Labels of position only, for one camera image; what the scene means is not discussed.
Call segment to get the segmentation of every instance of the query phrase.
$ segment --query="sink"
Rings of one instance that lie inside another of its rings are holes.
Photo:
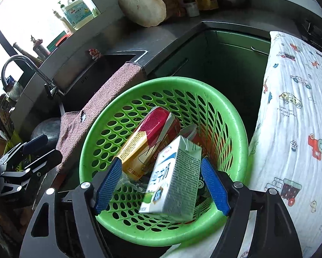
[[[146,51],[117,51],[91,63],[69,86],[62,98],[64,111],[80,111],[125,62],[137,62]]]

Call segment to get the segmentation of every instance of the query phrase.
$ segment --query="kitchen cabinet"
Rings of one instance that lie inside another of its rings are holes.
[[[255,130],[270,41],[227,31],[195,36],[149,75],[201,80],[224,94],[244,122],[248,140]]]

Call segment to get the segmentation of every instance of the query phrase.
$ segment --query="gray countertop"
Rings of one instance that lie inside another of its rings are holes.
[[[281,31],[300,38],[297,26],[289,15],[296,13],[297,20],[309,17],[322,22],[320,17],[289,1],[276,0],[269,3],[275,4],[280,9],[278,11],[266,8],[265,3],[257,9],[260,3],[253,4],[253,1],[258,0],[252,0],[253,8],[205,12],[194,18],[171,18],[157,27],[150,28],[140,27],[125,17],[107,26],[107,22],[105,23],[99,15],[66,40],[40,69],[49,78],[53,77],[56,83],[60,82],[62,77],[69,80],[69,77],[76,77],[92,63],[88,49],[97,48],[103,54],[147,51],[138,63],[143,65],[149,74],[189,38],[206,29],[230,30],[266,39],[270,38],[270,31]],[[12,113],[17,131],[30,134],[32,128],[38,124],[39,118],[29,114],[37,100],[46,96],[43,85],[44,81],[35,74],[24,89]]]

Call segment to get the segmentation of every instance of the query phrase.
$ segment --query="silver screw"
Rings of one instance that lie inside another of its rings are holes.
[[[83,182],[81,183],[81,188],[82,189],[87,189],[90,186],[90,182]]]
[[[235,188],[242,188],[242,187],[244,187],[244,185],[242,184],[242,182],[236,181],[236,182],[234,182],[234,187]]]
[[[270,188],[270,189],[269,189],[269,193],[270,193],[271,195],[276,195],[276,194],[277,194],[277,190],[276,190],[276,189],[274,189],[274,188]]]
[[[54,188],[49,188],[48,190],[46,190],[47,195],[52,195],[54,192],[55,192]]]

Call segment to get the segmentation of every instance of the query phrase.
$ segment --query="yellow car print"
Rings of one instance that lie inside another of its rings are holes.
[[[301,109],[303,107],[301,101],[297,99],[293,94],[289,92],[283,92],[281,95],[279,95],[279,98],[283,100],[285,104],[289,104],[291,102],[294,104],[298,109]]]

